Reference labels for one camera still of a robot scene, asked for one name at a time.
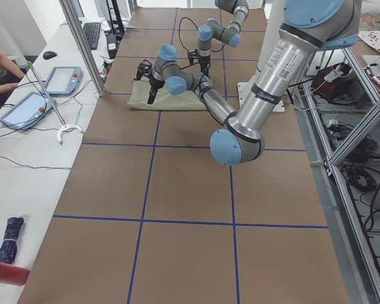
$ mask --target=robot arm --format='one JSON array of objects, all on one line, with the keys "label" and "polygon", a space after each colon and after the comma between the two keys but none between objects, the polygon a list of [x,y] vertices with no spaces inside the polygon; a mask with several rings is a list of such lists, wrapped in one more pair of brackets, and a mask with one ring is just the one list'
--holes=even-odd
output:
[{"label": "robot arm", "polygon": [[[227,32],[236,30],[238,18],[242,21],[243,10],[237,6],[238,2],[216,1],[220,8],[235,12]],[[360,5],[361,0],[287,0],[284,22],[279,29],[280,40],[239,112],[209,85],[204,75],[180,70],[175,62],[177,51],[171,45],[162,46],[150,79],[156,79],[162,86],[166,80],[172,94],[193,91],[212,117],[224,126],[210,140],[212,155],[220,164],[250,162],[263,153],[263,124],[310,54],[356,43]]]},{"label": "robot arm", "polygon": [[219,24],[215,18],[210,18],[198,29],[198,47],[195,51],[187,54],[190,64],[198,60],[201,73],[208,77],[210,66],[212,39],[228,44],[236,48],[241,40],[239,32],[249,15],[249,7],[246,0],[216,0],[216,7],[233,14],[232,20],[227,28]]}]

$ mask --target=white desk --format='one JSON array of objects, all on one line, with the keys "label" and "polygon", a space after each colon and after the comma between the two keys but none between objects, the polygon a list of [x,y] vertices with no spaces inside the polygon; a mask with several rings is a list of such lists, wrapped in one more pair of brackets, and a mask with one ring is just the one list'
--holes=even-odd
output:
[{"label": "white desk", "polygon": [[[57,57],[50,60],[42,59],[42,53],[47,50],[56,51]],[[60,26],[42,53],[34,63],[41,79],[45,79],[52,67],[55,66],[82,67],[82,79],[75,92],[81,90],[85,82],[91,79],[67,25]],[[92,53],[96,65],[100,67],[103,59],[99,55],[108,57],[103,33],[101,33],[98,49]],[[35,80],[31,71],[28,71],[27,75],[31,80]],[[24,77],[21,84],[28,81]],[[30,91],[36,91],[35,87],[26,85],[16,89],[7,103],[17,103]],[[77,121],[77,125],[82,130],[86,130],[89,125],[97,103],[97,96],[92,82],[77,96],[77,99],[83,104],[80,118]],[[67,99],[56,98],[58,104]],[[10,107],[3,107],[0,110],[0,117],[9,109]],[[72,99],[68,104],[59,106],[58,109],[67,123],[74,124],[80,105]],[[56,113],[50,111],[34,127],[59,129],[60,126],[61,123]],[[12,131],[9,128],[2,128],[0,135]],[[0,155],[34,167],[70,168],[79,150],[83,135],[77,130],[64,133],[61,146],[56,139],[56,132],[56,130],[28,130],[26,132],[17,131],[1,137]],[[14,265],[31,269],[68,175],[69,170],[22,168],[0,158],[0,246],[7,219],[23,217],[25,220],[17,241],[18,253]],[[0,284],[0,304],[15,304],[22,290],[23,287]]]}]

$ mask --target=person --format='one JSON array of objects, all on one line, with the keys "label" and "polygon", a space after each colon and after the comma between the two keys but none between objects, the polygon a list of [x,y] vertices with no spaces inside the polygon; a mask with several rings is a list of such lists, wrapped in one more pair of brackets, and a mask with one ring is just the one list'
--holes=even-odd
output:
[{"label": "person", "polygon": [[0,52],[0,107],[24,76],[24,72]]},{"label": "person", "polygon": [[380,0],[363,0],[361,13],[380,13]]}]

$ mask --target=blue tape line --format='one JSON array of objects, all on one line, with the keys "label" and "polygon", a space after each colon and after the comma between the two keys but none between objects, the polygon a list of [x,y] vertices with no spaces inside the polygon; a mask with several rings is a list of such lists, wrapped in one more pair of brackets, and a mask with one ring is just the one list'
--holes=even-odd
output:
[{"label": "blue tape line", "polygon": [[[115,56],[115,58],[132,58],[132,59],[144,59],[144,58],[147,58],[147,59],[156,59],[157,57],[154,57],[154,56]],[[179,60],[187,60],[188,58],[185,58],[185,57],[178,57],[177,59]],[[211,58],[210,60],[216,60],[216,61],[222,61],[221,58]],[[230,59],[230,58],[227,58],[225,59],[227,61],[255,61],[256,63],[258,62],[257,59]]]},{"label": "blue tape line", "polygon": [[115,93],[115,92],[108,92],[110,95],[132,95],[131,93]]},{"label": "blue tape line", "polygon": [[187,224],[187,225],[211,225],[211,226],[232,226],[231,223],[223,222],[193,222],[190,220],[144,220],[145,223],[161,223],[161,224]]},{"label": "blue tape line", "polygon": [[240,304],[241,303],[241,292],[239,290],[238,245],[237,245],[237,241],[236,241],[235,196],[234,196],[234,180],[232,178],[232,167],[229,167],[229,180],[230,180],[230,185],[231,185],[232,233],[234,235],[236,303]]},{"label": "blue tape line", "polygon": [[[123,147],[145,147],[145,148],[187,148],[187,149],[210,149],[208,146],[171,146],[164,144],[124,144],[116,142],[82,142],[85,146],[123,146]],[[282,148],[265,148],[265,151],[285,151],[285,152],[307,152],[305,149],[282,149]]]},{"label": "blue tape line", "polygon": [[140,222],[139,218],[118,218],[118,217],[80,217],[77,215],[53,215],[57,219],[72,219],[72,220],[107,220],[117,222]]},{"label": "blue tape line", "polygon": [[328,229],[328,226],[319,226],[319,225],[279,225],[279,224],[241,224],[241,223],[237,223],[236,225],[240,227]]},{"label": "blue tape line", "polygon": [[85,146],[123,146],[123,147],[146,147],[153,148],[152,144],[117,144],[117,143],[108,143],[108,142],[82,142],[82,145]]},{"label": "blue tape line", "polygon": [[[129,27],[128,30],[172,30],[171,28],[143,28],[143,27]],[[180,31],[197,32],[194,28],[181,28]],[[242,30],[242,32],[250,33],[265,33],[265,30]]]},{"label": "blue tape line", "polygon": [[[85,217],[78,215],[53,215],[57,219],[72,219],[72,220],[105,220],[117,222],[149,222],[161,224],[187,224],[187,225],[215,225],[215,226],[234,226],[233,223],[225,222],[198,222],[190,220],[153,220],[153,219],[140,219],[140,218],[120,218],[120,217]],[[321,225],[282,225],[282,224],[248,224],[248,223],[235,223],[239,227],[263,227],[263,228],[295,228],[295,229],[328,229],[328,226]]]},{"label": "blue tape line", "polygon": [[152,176],[152,169],[153,169],[153,160],[155,159],[155,151],[156,151],[156,147],[155,146],[156,146],[156,142],[158,140],[158,133],[159,133],[160,117],[161,117],[161,115],[162,115],[162,113],[159,111],[158,123],[156,125],[156,132],[155,132],[155,140],[153,142],[153,146],[154,147],[153,147],[153,151],[152,151],[151,163],[149,165],[148,181],[146,183],[144,205],[142,207],[141,224],[139,225],[137,246],[135,248],[135,255],[134,255],[134,264],[132,265],[131,280],[130,280],[130,283],[129,283],[129,291],[128,291],[128,297],[127,297],[127,304],[129,304],[130,301],[131,301],[132,287],[134,285],[135,271],[136,271],[136,265],[137,265],[137,260],[138,260],[138,253],[139,253],[139,244],[141,242],[142,228],[143,228],[143,225],[144,225],[146,203],[148,202],[149,185],[151,184],[151,176]]},{"label": "blue tape line", "polygon": [[176,15],[175,15],[175,23],[173,24],[173,31],[172,31],[172,41],[170,41],[170,44],[173,44],[173,38],[175,37],[175,27],[176,27],[176,20],[177,20],[177,13],[179,12],[179,9],[176,9]]},{"label": "blue tape line", "polygon": [[281,149],[281,148],[278,148],[278,149],[267,148],[265,149],[265,151],[307,152],[305,149]]},{"label": "blue tape line", "polygon": [[[220,9],[220,20],[222,24],[222,10]],[[224,69],[224,92],[225,92],[225,100],[227,100],[228,92],[227,92],[227,74],[225,71],[225,48],[221,50],[222,52],[222,68]]]},{"label": "blue tape line", "polygon": [[157,148],[189,148],[189,149],[210,149],[210,147],[202,146],[165,146],[165,145],[156,145]]}]

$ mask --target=keyboard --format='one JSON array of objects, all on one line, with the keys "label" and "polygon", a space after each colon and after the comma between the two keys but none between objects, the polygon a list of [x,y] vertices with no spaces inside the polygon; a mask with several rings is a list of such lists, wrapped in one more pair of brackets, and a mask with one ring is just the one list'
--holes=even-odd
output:
[{"label": "keyboard", "polygon": [[101,22],[87,22],[83,25],[83,33],[90,49],[97,49],[100,38]]}]

